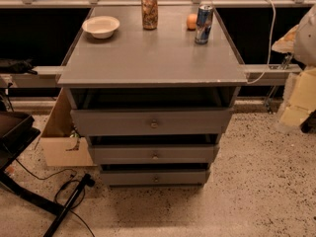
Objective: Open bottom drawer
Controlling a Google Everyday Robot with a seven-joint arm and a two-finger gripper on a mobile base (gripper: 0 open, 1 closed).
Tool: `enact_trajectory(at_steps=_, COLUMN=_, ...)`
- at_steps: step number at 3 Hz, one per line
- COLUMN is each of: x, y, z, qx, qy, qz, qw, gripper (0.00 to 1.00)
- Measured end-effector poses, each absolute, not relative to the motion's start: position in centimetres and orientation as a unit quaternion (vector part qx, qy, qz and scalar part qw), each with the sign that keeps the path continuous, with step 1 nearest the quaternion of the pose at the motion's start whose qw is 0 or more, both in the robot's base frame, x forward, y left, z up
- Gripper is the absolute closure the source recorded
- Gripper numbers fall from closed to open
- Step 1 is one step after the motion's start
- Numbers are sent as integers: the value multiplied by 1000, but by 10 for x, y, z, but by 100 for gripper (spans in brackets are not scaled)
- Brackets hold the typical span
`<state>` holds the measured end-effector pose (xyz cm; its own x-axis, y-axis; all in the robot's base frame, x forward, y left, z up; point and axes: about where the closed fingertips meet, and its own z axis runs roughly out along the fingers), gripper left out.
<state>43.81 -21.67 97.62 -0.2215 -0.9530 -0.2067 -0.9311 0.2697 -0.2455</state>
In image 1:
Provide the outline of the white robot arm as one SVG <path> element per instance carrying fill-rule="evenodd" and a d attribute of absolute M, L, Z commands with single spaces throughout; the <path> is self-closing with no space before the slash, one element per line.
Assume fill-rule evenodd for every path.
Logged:
<path fill-rule="evenodd" d="M 291 53 L 306 66 L 316 66 L 316 5 L 302 17 L 282 38 L 277 40 L 272 50 Z"/>

